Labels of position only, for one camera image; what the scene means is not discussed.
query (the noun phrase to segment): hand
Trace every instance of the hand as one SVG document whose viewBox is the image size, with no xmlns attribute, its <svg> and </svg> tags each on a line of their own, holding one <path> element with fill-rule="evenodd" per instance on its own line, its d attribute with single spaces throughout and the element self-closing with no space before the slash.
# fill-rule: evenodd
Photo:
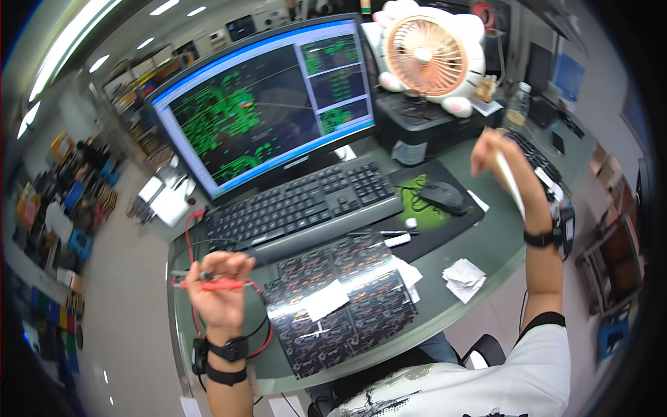
<svg viewBox="0 0 667 417">
<path fill-rule="evenodd" d="M 519 145 L 500 135 L 494 129 L 486 127 L 470 155 L 470 174 L 476 177 L 486 168 L 490 169 L 496 180 L 508 189 L 503 175 L 496 166 L 496 152 L 502 152 L 512 170 L 512 175 L 519 188 L 526 210 L 541 210 L 547 207 L 546 195 L 540 180 L 535 175 Z"/>
<path fill-rule="evenodd" d="M 241 335 L 243 324 L 243 296 L 245 288 L 235 290 L 207 291 L 201 288 L 199 274 L 211 272 L 214 278 L 247 281 L 255 266 L 255 258 L 244 253 L 213 252 L 199 262 L 193 262 L 187 281 L 190 302 L 206 323 L 206 334 L 210 342 L 222 346 L 229 339 Z"/>
</svg>

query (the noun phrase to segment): white t-shirt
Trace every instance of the white t-shirt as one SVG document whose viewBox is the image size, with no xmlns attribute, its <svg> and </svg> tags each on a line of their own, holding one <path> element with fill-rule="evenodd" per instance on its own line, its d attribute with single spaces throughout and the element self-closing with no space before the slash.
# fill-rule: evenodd
<svg viewBox="0 0 667 417">
<path fill-rule="evenodd" d="M 468 370 L 435 363 L 403 368 L 343 403 L 329 417 L 560 417 L 570 397 L 565 327 L 530 328 L 500 366 Z"/>
<path fill-rule="evenodd" d="M 44 227 L 46 228 L 47 232 L 55 233 L 61 242 L 63 242 L 64 245 L 67 245 L 70 236 L 72 236 L 74 223 L 72 223 L 69 217 L 63 213 L 63 209 L 60 207 L 60 203 L 53 201 L 49 204 L 48 207 L 46 207 Z"/>
</svg>

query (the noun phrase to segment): mouse pad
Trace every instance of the mouse pad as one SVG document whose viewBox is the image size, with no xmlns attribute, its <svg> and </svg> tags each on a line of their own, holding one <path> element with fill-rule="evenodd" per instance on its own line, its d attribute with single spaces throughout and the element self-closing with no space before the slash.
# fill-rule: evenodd
<svg viewBox="0 0 667 417">
<path fill-rule="evenodd" d="M 392 184 L 399 186 L 397 191 L 403 198 L 403 212 L 375 223 L 372 228 L 375 231 L 405 230 L 406 219 L 416 218 L 420 234 L 412 236 L 410 243 L 392 248 L 394 255 L 406 262 L 412 262 L 444 245 L 484 218 L 484 211 L 470 197 L 465 187 L 436 159 L 401 169 L 388 177 Z M 463 195 L 464 205 L 469 207 L 469 212 L 464 216 L 451 216 L 419 198 L 417 194 L 428 179 L 452 184 Z"/>
</svg>

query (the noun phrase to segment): computer mouse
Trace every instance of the computer mouse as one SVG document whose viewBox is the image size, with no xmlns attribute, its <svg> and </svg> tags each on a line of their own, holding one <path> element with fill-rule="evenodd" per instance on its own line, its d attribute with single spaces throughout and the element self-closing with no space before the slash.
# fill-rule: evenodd
<svg viewBox="0 0 667 417">
<path fill-rule="evenodd" d="M 442 101 L 442 108 L 456 117 L 470 117 L 472 104 L 465 97 L 447 97 Z"/>
<path fill-rule="evenodd" d="M 453 216 L 462 216 L 468 212 L 468 207 L 464 205 L 463 194 L 452 184 L 427 181 L 417 195 Z"/>
</svg>

